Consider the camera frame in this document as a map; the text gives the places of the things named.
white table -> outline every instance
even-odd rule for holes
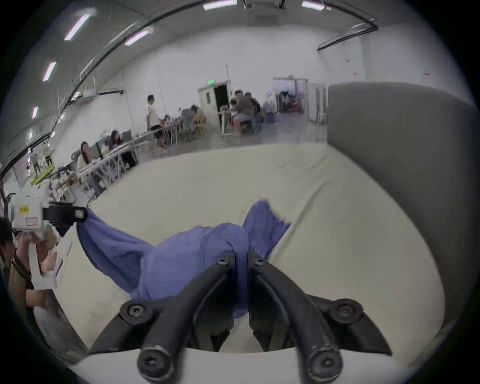
[[[138,188],[146,182],[149,188]],[[425,241],[368,174],[325,144],[253,145],[151,161],[92,209],[157,245],[196,225],[241,225],[261,198],[292,223],[272,252],[274,265],[306,293],[359,301],[396,361],[408,364],[427,347],[443,321],[444,293]],[[56,294],[90,347],[129,295],[91,265],[78,239],[63,272]],[[247,331],[234,328],[222,351],[245,352],[253,337]]]

person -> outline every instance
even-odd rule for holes
[[[195,122],[195,126],[199,128],[200,131],[202,131],[204,127],[204,123],[206,122],[204,113],[195,104],[193,104],[190,107],[190,109],[192,109],[195,112],[195,117],[193,118],[193,121]]]
[[[237,136],[241,135],[241,123],[252,120],[253,104],[243,95],[241,89],[235,91],[236,105],[232,105],[232,109],[238,113],[233,118],[233,128]]]
[[[65,364],[73,364],[88,355],[88,349],[68,321],[52,290],[37,291],[30,279],[29,245],[35,244],[41,271],[52,271],[57,253],[34,233],[22,232],[18,248],[13,245],[12,231],[6,219],[0,218],[0,252],[10,259],[8,292],[25,323]]]
[[[158,113],[154,107],[155,98],[153,95],[148,95],[147,97],[147,131],[155,131],[160,129],[158,132],[155,133],[157,146],[160,147],[160,152],[165,154],[167,151],[165,149],[165,135],[163,132],[162,125],[160,124],[160,118],[158,117]]]
[[[35,170],[35,174],[38,176],[39,173],[42,173],[42,169],[40,168],[40,165],[38,165],[38,154],[33,151],[30,155],[30,161],[33,164],[33,168]]]
[[[110,145],[109,145],[109,148],[110,150],[112,150],[113,148],[115,148],[116,146],[122,144],[123,141],[120,137],[120,134],[118,131],[116,130],[113,130],[112,131],[112,134],[110,136]],[[125,152],[121,155],[121,159],[123,160],[124,163],[127,163],[129,165],[130,168],[133,168],[134,166],[137,165],[137,162],[135,161],[135,159],[133,158],[133,155],[131,152]]]
[[[88,146],[88,143],[84,141],[80,145],[80,156],[78,156],[77,159],[77,172],[85,168],[88,164],[90,164],[91,160],[88,157],[88,151],[90,150],[90,147]],[[95,195],[98,197],[102,194],[102,192],[105,191],[105,188],[102,188],[100,186],[100,177],[96,174],[93,174],[92,177],[86,178],[86,181],[88,185],[93,188]]]
[[[50,148],[48,147],[48,145],[45,145],[45,143],[42,144],[42,152],[43,156],[45,157],[45,161],[47,162],[47,165],[52,165],[52,153],[50,152]]]
[[[260,103],[257,101],[257,99],[252,97],[252,94],[250,92],[245,93],[245,97],[247,97],[253,104],[253,108],[255,109],[255,113],[258,114],[262,110],[262,107],[260,106]]]

purple cloth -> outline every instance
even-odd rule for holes
[[[223,223],[194,227],[156,247],[109,227],[91,210],[77,233],[92,264],[132,299],[159,300],[177,295],[193,278],[226,252],[235,253],[235,318],[248,310],[249,250],[266,259],[290,224],[278,220],[267,201],[254,204],[243,226]]]

seated person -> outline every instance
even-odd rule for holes
[[[195,104],[190,107],[195,112],[195,117],[193,121],[195,122],[196,127],[202,128],[202,124],[205,123],[205,115],[200,108],[198,108]]]
[[[116,146],[119,146],[122,144],[123,141],[120,137],[120,134],[118,131],[112,131],[112,135],[110,136],[110,150],[115,148]],[[121,159],[123,160],[124,163],[127,163],[130,168],[133,168],[134,166],[137,165],[135,159],[133,158],[133,155],[131,152],[125,152],[124,154],[121,155]]]
[[[253,98],[250,92],[245,93],[245,97],[252,102],[253,108],[255,110],[255,114],[260,113],[260,111],[262,110],[262,107],[260,106],[260,103],[257,101],[257,99]]]
[[[233,118],[233,128],[237,135],[241,135],[241,123],[252,120],[253,104],[243,95],[242,90],[235,91],[237,104],[232,105],[232,109],[237,111],[237,115]]]
[[[83,142],[80,145],[80,156],[78,156],[77,159],[77,172],[85,168],[88,164],[92,162],[90,157],[88,156],[88,151],[90,150],[90,147],[88,146],[87,142]],[[102,194],[102,192],[105,190],[105,188],[102,188],[100,186],[100,177],[97,174],[92,174],[91,177],[86,177],[85,181],[87,184],[93,188],[95,195],[98,197]]]
[[[50,228],[46,240],[40,241],[33,233],[21,233],[18,248],[13,244],[8,222],[0,218],[0,253],[8,262],[8,292],[25,323],[40,340],[51,348],[63,363],[72,364],[84,359],[88,349],[63,313],[52,290],[36,291],[30,281],[28,247],[36,244],[42,272],[52,271],[57,253],[51,248],[56,236]]]

white wall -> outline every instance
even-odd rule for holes
[[[85,101],[80,110],[65,130],[58,130],[60,138],[52,152],[53,162],[57,167],[70,163],[71,155],[80,149],[80,144],[86,141],[90,145],[96,143],[103,131],[110,133],[116,129],[119,132],[132,128],[125,94],[110,94],[97,96],[91,101]]]
[[[131,120],[135,132],[145,131],[149,94],[155,95],[160,116],[165,113],[177,116],[179,108],[200,104],[198,88],[206,86],[208,80],[226,81],[225,65],[228,65],[230,89],[250,91],[260,103],[273,88],[274,77],[293,75],[323,84],[363,80],[358,39],[334,47],[321,57],[318,55],[318,45],[334,35],[295,25],[230,27],[158,47],[131,61],[104,85],[105,89],[125,89],[123,96],[100,96],[81,109],[56,145],[54,161],[58,165],[68,163],[71,153],[83,140],[91,144],[104,129],[128,129]]]
[[[226,64],[231,91],[250,91],[260,103],[268,99],[274,77],[293,75],[326,86],[364,80],[415,83],[474,104],[455,59],[425,23],[381,27],[317,52],[333,36],[298,25],[236,26],[160,46],[132,60],[104,86],[121,87],[123,95],[100,96],[81,108],[54,148],[54,161],[67,164],[82,141],[92,144],[103,130],[145,131],[149,94],[155,95],[160,116],[177,116],[179,108],[200,104],[198,88],[208,80],[226,81]]]
[[[475,105],[455,58],[427,24],[390,25],[360,40],[367,81],[426,85]]]

